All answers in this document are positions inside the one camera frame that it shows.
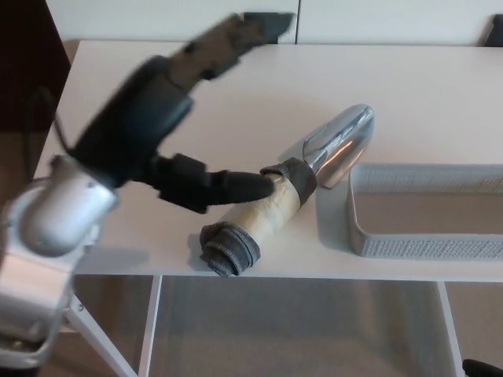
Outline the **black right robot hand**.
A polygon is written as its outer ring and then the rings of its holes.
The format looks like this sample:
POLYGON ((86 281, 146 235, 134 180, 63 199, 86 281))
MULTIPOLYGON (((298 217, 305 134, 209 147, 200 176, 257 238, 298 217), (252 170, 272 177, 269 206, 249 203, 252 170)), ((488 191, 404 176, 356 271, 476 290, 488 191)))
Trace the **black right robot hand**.
POLYGON ((502 377, 503 370, 491 364, 473 359, 465 359, 462 368, 467 377, 502 377))

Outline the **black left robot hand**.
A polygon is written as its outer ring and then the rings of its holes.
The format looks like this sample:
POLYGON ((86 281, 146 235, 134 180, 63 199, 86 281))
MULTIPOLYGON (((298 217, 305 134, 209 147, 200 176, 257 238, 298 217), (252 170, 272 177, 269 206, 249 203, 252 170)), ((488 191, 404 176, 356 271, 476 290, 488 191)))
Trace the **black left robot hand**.
POLYGON ((71 150, 83 167, 118 189, 147 184, 159 198, 204 214, 210 206, 266 198, 274 183, 261 174, 221 170, 157 149, 193 106, 191 91, 236 66, 254 48, 277 43, 294 13, 232 13, 176 53, 142 63, 98 112, 71 150))

